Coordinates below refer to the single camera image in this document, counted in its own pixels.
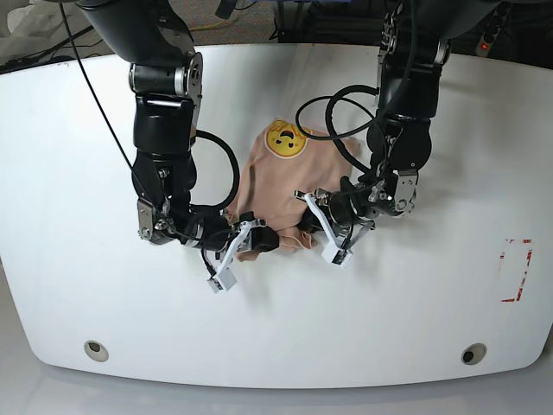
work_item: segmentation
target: metal bolt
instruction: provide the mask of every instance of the metal bolt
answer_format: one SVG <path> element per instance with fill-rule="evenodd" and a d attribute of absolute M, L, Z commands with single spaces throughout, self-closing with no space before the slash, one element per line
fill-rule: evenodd
<path fill-rule="evenodd" d="M 194 65 L 190 77 L 192 78 L 192 85 L 198 85 L 198 82 L 200 82 L 200 65 Z"/>
<path fill-rule="evenodd" d="M 149 233 L 149 229 L 147 227 L 143 227 L 141 230 L 140 230 L 140 234 L 143 238 L 145 239 L 149 239 L 150 237 L 150 233 Z"/>
<path fill-rule="evenodd" d="M 159 176 L 160 179 L 164 179 L 164 178 L 166 178 L 167 176 L 169 176 L 169 170 L 167 170 L 167 169 L 159 169 L 159 170 L 157 170 L 157 175 Z"/>
<path fill-rule="evenodd" d="M 167 221 L 164 219 L 160 219 L 155 225 L 154 228 L 156 231 L 162 231 L 163 229 L 167 228 Z"/>

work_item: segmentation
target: round hole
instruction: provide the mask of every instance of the round hole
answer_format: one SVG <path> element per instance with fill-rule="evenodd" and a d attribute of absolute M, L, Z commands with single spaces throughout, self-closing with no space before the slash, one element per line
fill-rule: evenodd
<path fill-rule="evenodd" d="M 486 346 L 482 343 L 473 344 L 461 355 L 461 361 L 465 365 L 473 366 L 482 361 L 486 355 Z"/>
<path fill-rule="evenodd" d="M 104 362 L 109 359 L 109 354 L 107 349 L 98 342 L 86 342 L 85 343 L 85 353 L 93 361 Z"/>
<path fill-rule="evenodd" d="M 465 352 L 465 354 L 463 355 L 463 361 L 465 363 L 470 363 L 473 358 L 474 358 L 473 352 Z"/>
<path fill-rule="evenodd" d="M 88 343 L 88 347 L 92 349 L 93 352 L 99 352 L 100 351 L 100 345 L 94 342 Z"/>

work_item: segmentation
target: silver metal bracket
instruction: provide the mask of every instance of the silver metal bracket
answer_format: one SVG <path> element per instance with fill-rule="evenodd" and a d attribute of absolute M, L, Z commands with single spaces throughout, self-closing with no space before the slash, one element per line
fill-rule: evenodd
<path fill-rule="evenodd" d="M 154 208 L 147 201 L 138 199 L 138 235 L 151 240 L 154 235 Z"/>
<path fill-rule="evenodd" d="M 410 211 L 417 182 L 418 172 L 416 170 L 401 170 L 397 172 L 396 193 L 394 194 L 396 211 Z"/>
<path fill-rule="evenodd" d="M 309 210 L 315 215 L 315 217 L 321 223 L 322 230 L 327 235 L 328 242 L 322 251 L 321 256 L 329 264 L 336 264 L 340 268 L 345 268 L 349 260 L 352 258 L 353 252 L 350 249 L 343 249 L 341 242 L 338 240 L 330 223 L 328 223 L 327 217 L 317 206 L 317 199 L 315 195 L 310 193 L 303 193 L 299 191 L 294 192 L 294 197 L 305 201 L 308 204 Z"/>
<path fill-rule="evenodd" d="M 250 239 L 251 245 L 251 230 L 254 227 L 266 226 L 267 225 L 264 220 L 240 222 L 240 224 L 238 225 L 238 236 L 232 240 L 231 244 L 226 249 L 223 260 L 219 265 L 217 265 L 217 267 L 215 267 L 215 275 L 207 280 L 207 283 L 211 286 L 215 293 L 222 290 L 229 291 L 237 283 L 236 278 L 234 277 L 234 274 L 230 269 L 232 260 L 234 259 L 234 255 L 239 252 L 239 248 L 243 247 L 244 243 L 246 243 L 247 245 L 247 239 Z"/>

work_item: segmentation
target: yellow wire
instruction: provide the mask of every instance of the yellow wire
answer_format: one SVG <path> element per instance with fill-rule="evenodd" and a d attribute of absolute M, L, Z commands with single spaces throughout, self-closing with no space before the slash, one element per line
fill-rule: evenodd
<path fill-rule="evenodd" d="M 198 26 L 196 28 L 191 28 L 190 31 L 195 32 L 195 31 L 198 31 L 198 30 L 215 29 L 215 28 L 218 28 L 219 26 L 221 26 L 225 22 L 226 22 L 225 20 L 221 20 L 220 22 L 217 22 L 215 24 L 208 24 L 207 26 Z"/>

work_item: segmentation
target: beige shirt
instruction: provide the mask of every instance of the beige shirt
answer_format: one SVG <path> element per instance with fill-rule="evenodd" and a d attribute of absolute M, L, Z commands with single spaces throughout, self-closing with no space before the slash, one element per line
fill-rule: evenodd
<path fill-rule="evenodd" d="M 342 141 L 352 155 L 359 153 L 359 144 L 353 138 Z M 349 176 L 351 167 L 332 142 L 306 138 L 296 125 L 275 119 L 257 136 L 242 169 L 238 194 L 227 213 L 236 218 L 252 211 L 278 233 L 281 249 L 309 249 L 314 244 L 311 235 L 297 228 L 307 205 L 291 197 L 293 191 L 339 190 L 340 178 Z M 238 259 L 254 260 L 257 256 L 258 252 L 245 252 Z"/>

